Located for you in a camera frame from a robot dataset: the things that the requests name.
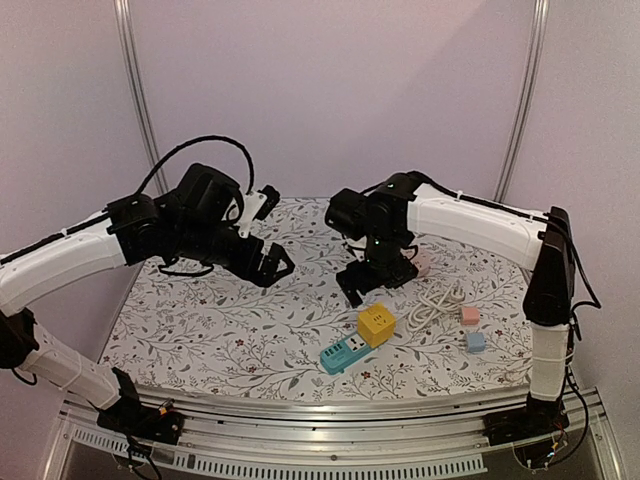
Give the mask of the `yellow cube socket adapter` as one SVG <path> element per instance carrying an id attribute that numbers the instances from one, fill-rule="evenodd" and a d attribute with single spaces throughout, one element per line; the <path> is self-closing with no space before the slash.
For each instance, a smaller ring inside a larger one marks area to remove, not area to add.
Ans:
<path id="1" fill-rule="evenodd" d="M 358 314 L 357 333 L 372 349 L 388 341 L 395 327 L 396 317 L 382 303 L 376 303 Z"/>

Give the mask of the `teal power strip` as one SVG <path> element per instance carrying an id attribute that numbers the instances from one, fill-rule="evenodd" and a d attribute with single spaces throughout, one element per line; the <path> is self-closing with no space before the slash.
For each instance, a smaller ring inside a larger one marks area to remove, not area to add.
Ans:
<path id="1" fill-rule="evenodd" d="M 342 374 L 376 350 L 358 332 L 353 332 L 325 348 L 320 353 L 320 364 L 329 375 Z"/>

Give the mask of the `blue charger cube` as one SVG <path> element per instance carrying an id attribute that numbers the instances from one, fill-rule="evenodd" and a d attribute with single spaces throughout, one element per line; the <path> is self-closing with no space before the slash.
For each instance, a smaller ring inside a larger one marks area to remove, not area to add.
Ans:
<path id="1" fill-rule="evenodd" d="M 467 353 L 478 354 L 486 349 L 486 339 L 481 332 L 466 332 L 464 340 Z"/>

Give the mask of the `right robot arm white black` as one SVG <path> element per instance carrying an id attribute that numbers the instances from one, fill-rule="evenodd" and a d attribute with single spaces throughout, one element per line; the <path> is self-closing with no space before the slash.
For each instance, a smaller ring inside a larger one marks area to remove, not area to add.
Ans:
<path id="1" fill-rule="evenodd" d="M 352 306 L 379 287 L 398 288 L 418 275 L 404 256 L 418 235 L 434 235 L 503 257 L 531 274 L 523 312 L 533 326 L 532 376 L 517 427 L 537 436 L 556 417 L 565 386 L 577 256 L 565 210 L 523 210 L 450 190 L 427 175 L 395 173 L 358 192 L 331 197 L 325 223 L 355 249 L 336 275 Z"/>

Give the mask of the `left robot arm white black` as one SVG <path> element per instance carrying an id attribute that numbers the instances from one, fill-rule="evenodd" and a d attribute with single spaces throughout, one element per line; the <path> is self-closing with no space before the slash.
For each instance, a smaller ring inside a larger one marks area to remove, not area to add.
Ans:
<path id="1" fill-rule="evenodd" d="M 128 434 L 148 426 L 127 374 L 88 360 L 39 325 L 29 305 L 93 274 L 158 257 L 172 274 L 181 259 L 206 273 L 220 266 L 258 287 L 295 268 L 284 248 L 251 235 L 280 199 L 271 186 L 242 193 L 228 175 L 192 164 L 176 188 L 158 197 L 137 193 L 108 204 L 87 220 L 1 259 L 1 366 L 49 380 L 108 410 Z"/>

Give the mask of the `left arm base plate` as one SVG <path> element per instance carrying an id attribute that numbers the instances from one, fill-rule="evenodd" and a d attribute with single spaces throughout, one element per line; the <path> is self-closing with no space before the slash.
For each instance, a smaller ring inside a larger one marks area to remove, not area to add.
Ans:
<path id="1" fill-rule="evenodd" d="M 121 398 L 114 405 L 99 410 L 97 425 L 126 436 L 177 445 L 185 416 L 174 409 L 174 400 L 160 406 L 143 405 L 139 400 Z"/>

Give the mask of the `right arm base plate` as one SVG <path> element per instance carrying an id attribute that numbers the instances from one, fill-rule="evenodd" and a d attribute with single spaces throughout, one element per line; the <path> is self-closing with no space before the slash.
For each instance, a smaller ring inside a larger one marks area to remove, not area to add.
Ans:
<path id="1" fill-rule="evenodd" d="M 483 430 L 491 446 L 544 436 L 570 423 L 563 404 L 526 404 L 523 407 L 494 412 L 482 417 Z"/>

